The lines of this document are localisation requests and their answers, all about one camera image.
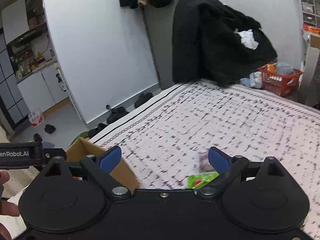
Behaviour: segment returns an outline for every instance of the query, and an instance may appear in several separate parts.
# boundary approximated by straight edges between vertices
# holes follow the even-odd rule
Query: green snack package
[[[207,185],[211,180],[215,179],[218,175],[219,174],[217,172],[198,174],[198,175],[190,175],[188,177],[187,188],[192,188],[192,189],[201,188],[204,185]]]

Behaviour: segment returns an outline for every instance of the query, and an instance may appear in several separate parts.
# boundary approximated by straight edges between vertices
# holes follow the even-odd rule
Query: upper cabinet
[[[26,1],[18,0],[4,8],[2,22],[6,44],[29,31]]]

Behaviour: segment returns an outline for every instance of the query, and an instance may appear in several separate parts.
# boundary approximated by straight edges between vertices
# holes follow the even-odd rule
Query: black and white patterned fabric
[[[119,145],[141,188],[185,188],[185,178],[199,173],[199,153],[212,146],[251,161],[275,156],[308,195],[303,228],[320,239],[320,112],[313,108],[201,80],[161,92],[91,142]]]

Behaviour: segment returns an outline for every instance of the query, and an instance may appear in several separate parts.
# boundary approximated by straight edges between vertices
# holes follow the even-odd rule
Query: gray door
[[[172,81],[172,23],[175,6],[173,0],[164,8],[144,6],[144,17],[150,46],[153,52],[161,89],[174,85]]]

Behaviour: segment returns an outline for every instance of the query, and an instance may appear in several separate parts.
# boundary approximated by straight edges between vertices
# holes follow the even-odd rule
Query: white bedspread
[[[91,139],[123,157],[144,188],[185,188],[211,146],[252,161],[275,156],[310,200],[304,230],[320,236],[320,112],[272,93],[212,82],[178,84]]]

